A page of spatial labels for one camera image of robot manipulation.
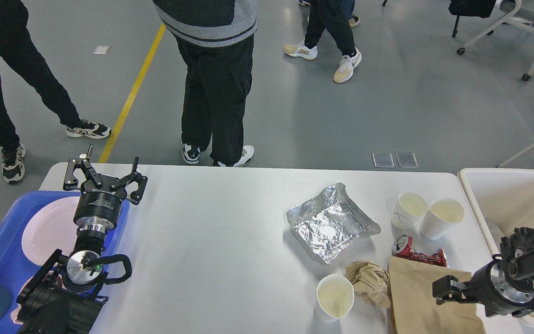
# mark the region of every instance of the aluminum foil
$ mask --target aluminum foil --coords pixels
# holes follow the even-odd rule
[[[326,264],[352,241],[380,233],[380,226],[348,197],[343,183],[328,186],[318,196],[288,210],[287,216],[302,247]]]

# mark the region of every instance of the blue tray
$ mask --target blue tray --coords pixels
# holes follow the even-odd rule
[[[21,195],[6,214],[0,225],[0,284],[11,291],[13,302],[8,313],[0,319],[0,334],[13,334],[19,331],[21,326],[13,323],[9,314],[18,306],[15,303],[15,298],[18,296],[19,290],[40,268],[30,262],[22,251],[22,234],[26,224],[34,214],[48,203],[63,197],[79,195],[80,193],[76,192],[29,192]],[[106,236],[104,255],[114,254],[121,241],[128,213],[129,201],[123,201],[117,228]]]

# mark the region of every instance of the gray sweater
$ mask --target gray sweater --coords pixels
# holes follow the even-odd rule
[[[203,47],[235,44],[254,34],[256,0],[154,0],[173,34]]]

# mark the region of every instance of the black bag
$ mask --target black bag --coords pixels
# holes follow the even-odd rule
[[[496,0],[452,0],[449,12],[457,16],[490,17]]]

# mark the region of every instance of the shoe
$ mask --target shoe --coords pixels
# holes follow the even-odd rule
[[[313,60],[318,55],[318,50],[316,49],[316,45],[312,49],[309,49],[304,45],[304,41],[301,41],[296,45],[284,45],[284,53],[290,57],[302,57],[306,60]]]
[[[350,19],[350,27],[353,28],[359,24],[360,24],[360,18],[352,14],[351,19]]]
[[[344,55],[341,61],[339,62],[339,68],[333,76],[333,81],[336,83],[344,83],[348,81],[351,76],[354,75],[354,68],[362,61],[362,53],[356,47],[356,55],[350,57]]]
[[[26,148],[20,144],[15,151],[6,152],[1,150],[1,173],[7,183],[16,183],[24,177],[24,162],[22,158],[26,155]]]
[[[84,119],[80,120],[77,127],[67,127],[65,133],[72,138],[86,136],[91,139],[102,139],[110,136],[112,130],[104,124],[90,122]]]
[[[252,145],[244,145],[242,147],[242,156],[240,160],[232,165],[225,165],[219,161],[214,161],[215,167],[244,167],[253,160],[254,157],[254,147]]]
[[[180,146],[183,151],[184,162],[189,165],[197,165],[199,163],[199,155],[201,154],[201,149],[199,146],[193,146],[180,142]]]

